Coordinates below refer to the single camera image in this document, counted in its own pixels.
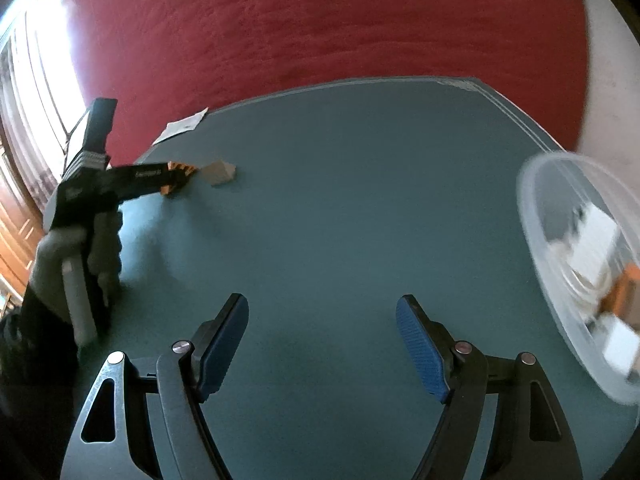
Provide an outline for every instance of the gloved hand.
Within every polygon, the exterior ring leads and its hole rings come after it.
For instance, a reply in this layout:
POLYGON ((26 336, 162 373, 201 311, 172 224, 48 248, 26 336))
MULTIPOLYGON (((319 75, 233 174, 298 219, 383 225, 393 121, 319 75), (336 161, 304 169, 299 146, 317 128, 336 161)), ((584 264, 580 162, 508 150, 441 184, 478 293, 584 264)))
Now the gloved hand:
MULTIPOLYGON (((122 227, 122 213, 109 211, 94 218, 94 238, 87 260, 89 272, 98 278, 104 303, 110 305, 120 293, 118 274, 122 269, 122 244, 118 231, 122 227)), ((39 300, 56 316, 71 323, 62 281, 62 261, 78 254, 86 240, 80 226, 53 229, 47 233, 36 250, 36 259, 29 284, 39 300)))

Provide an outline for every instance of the metal screw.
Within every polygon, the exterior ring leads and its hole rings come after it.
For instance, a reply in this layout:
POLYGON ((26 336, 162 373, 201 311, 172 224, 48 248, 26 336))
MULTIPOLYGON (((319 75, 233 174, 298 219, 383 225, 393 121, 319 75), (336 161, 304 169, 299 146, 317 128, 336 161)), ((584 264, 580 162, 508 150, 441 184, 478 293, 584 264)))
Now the metal screw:
POLYGON ((116 365, 119 362, 121 362, 123 359, 124 359, 124 353, 118 350, 117 352, 112 352, 109 354, 109 356, 107 357, 107 362, 110 365, 116 365))
POLYGON ((191 343, 188 341, 176 341, 173 346, 171 346, 171 350, 177 354, 186 354, 191 348, 191 343))
POLYGON ((454 348, 456 349, 456 352, 462 355, 471 354, 471 350, 473 349, 471 343, 467 341, 458 341, 454 348))
POLYGON ((533 355, 533 354, 530 354, 529 352, 524 352, 520 356, 520 359, 526 365, 534 365, 534 364, 536 364, 536 356, 533 355))

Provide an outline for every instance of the curtain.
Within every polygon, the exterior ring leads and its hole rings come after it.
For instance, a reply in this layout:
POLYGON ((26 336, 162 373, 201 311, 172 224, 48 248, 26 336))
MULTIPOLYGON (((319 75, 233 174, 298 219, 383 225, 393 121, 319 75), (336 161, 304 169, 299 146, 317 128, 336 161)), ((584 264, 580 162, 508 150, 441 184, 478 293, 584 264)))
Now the curtain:
POLYGON ((58 181, 36 142, 24 106, 18 94, 12 38, 0 54, 0 120, 5 150, 12 159, 12 166, 22 179, 26 191, 33 198, 39 211, 56 189, 58 181))

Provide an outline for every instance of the person's arm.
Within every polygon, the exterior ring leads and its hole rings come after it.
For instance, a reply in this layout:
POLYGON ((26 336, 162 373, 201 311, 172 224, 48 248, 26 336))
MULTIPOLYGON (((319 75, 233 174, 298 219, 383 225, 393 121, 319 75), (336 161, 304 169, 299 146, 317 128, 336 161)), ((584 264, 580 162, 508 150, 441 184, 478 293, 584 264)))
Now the person's arm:
MULTIPOLYGON (((88 260, 89 271, 110 298, 119 290, 121 225, 119 212, 96 216, 88 260)), ((12 460, 21 467, 16 478, 29 473, 25 466, 45 478, 56 478, 62 467, 74 423, 78 348, 61 267, 85 237, 78 227, 48 233, 38 245, 22 306, 0 321, 0 440, 11 438, 18 450, 7 457, 7 448, 0 445, 0 471, 3 462, 7 467, 12 460)))

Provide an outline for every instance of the blue textured pad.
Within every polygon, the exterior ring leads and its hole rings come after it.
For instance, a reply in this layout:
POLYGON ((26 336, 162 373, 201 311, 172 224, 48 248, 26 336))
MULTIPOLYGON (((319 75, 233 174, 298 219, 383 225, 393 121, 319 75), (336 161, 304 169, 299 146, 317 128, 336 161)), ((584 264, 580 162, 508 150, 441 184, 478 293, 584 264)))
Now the blue textured pad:
POLYGON ((442 357, 405 298, 400 298, 396 305, 396 323, 422 384, 440 402, 445 402, 449 387, 442 357))
POLYGON ((241 296, 202 357, 204 365, 199 386, 205 399, 222 386, 226 371, 236 354, 248 323, 249 303, 244 296, 241 296))

